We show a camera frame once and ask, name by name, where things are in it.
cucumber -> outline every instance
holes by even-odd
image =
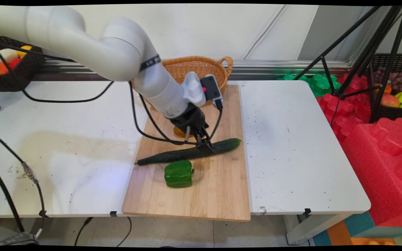
[[[214,154],[209,156],[214,156],[217,154],[226,153],[236,149],[241,143],[239,138],[230,138],[223,141],[215,142],[212,145],[217,150]],[[163,153],[158,153],[156,155],[150,156],[148,158],[139,159],[137,164],[139,166],[153,164],[153,163],[168,163],[174,162],[178,160],[187,160],[187,159],[197,159],[204,156],[196,147],[183,149],[183,150],[176,150],[176,151],[168,151]]]

apple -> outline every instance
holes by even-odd
[[[383,95],[381,99],[381,105],[399,107],[400,103],[398,98],[393,95]]]

fruit basket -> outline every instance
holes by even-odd
[[[375,72],[378,67],[386,67],[389,62],[390,54],[375,54],[371,61],[370,67],[368,68],[368,86],[372,87],[375,85]],[[394,62],[392,64],[391,73],[400,73],[402,72],[402,54],[396,54],[394,58]],[[373,111],[373,105],[377,96],[377,92],[370,92],[370,105]],[[399,117],[402,117],[402,108],[389,107],[385,105],[379,105],[378,111],[376,114],[372,114],[374,120],[377,121],[382,117],[386,117],[391,120],[395,120]]]
[[[0,36],[0,43],[16,47],[28,45],[26,43],[2,36]],[[36,46],[32,46],[32,49],[30,50],[40,53],[43,52],[41,48]],[[35,76],[38,68],[43,65],[44,61],[44,57],[27,53],[13,69],[13,73],[18,81],[14,80],[10,73],[0,75],[0,92],[19,92],[24,90],[29,85],[30,81],[32,81],[32,78]]]

cable connector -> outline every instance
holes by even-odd
[[[24,169],[24,173],[27,175],[27,177],[30,178],[31,181],[33,181],[34,184],[38,184],[38,180],[35,177],[34,172],[32,171],[32,169],[27,165],[26,162],[22,162],[21,165],[23,166]]]
[[[223,110],[223,99],[215,100],[215,107],[220,111]]]

white table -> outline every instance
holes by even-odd
[[[106,84],[33,81],[27,92],[39,99],[86,99]],[[240,87],[252,214],[296,217],[310,208],[312,216],[298,227],[297,219],[286,218],[293,244],[370,208],[306,82],[229,84]],[[21,92],[0,92],[0,105],[0,137],[37,175],[47,216],[110,216],[112,211],[123,216],[121,206],[141,138],[127,83],[114,83],[87,103],[37,103]],[[143,129],[147,115],[137,100],[136,110]],[[0,175],[19,215],[38,216],[35,186],[1,145]],[[0,189],[0,218],[5,217],[12,213]]]

